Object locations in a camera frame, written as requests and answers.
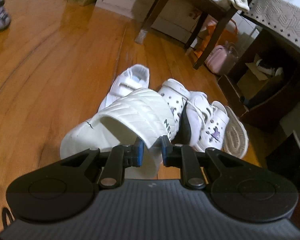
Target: pink bag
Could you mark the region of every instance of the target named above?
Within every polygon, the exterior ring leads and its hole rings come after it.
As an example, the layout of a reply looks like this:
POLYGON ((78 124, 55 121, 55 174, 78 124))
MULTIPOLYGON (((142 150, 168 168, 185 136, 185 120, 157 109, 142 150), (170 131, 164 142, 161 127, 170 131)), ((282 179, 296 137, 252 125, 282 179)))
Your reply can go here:
POLYGON ((229 73, 237 61, 237 51, 233 43, 226 42, 224 46, 218 45, 211 51, 205 64, 212 73, 221 76, 229 73))

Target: wooden floor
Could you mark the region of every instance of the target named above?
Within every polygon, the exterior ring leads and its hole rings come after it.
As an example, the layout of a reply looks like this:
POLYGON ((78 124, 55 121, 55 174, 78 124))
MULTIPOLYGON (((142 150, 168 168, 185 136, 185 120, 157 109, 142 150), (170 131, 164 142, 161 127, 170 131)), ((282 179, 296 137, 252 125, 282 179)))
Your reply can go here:
MULTIPOLYGON (((140 26, 126 17, 66 0, 6 0, 6 8, 13 20, 0 33, 0 230, 7 186, 59 160, 64 135, 96 113, 127 67, 148 66, 151 89, 173 77, 210 102, 227 104, 215 76, 204 67, 194 70, 182 44, 149 33, 138 45, 140 26)), ((245 160, 260 166, 269 139, 251 129, 258 143, 250 138, 245 160)), ((175 168, 158 174, 178 177, 175 168)))

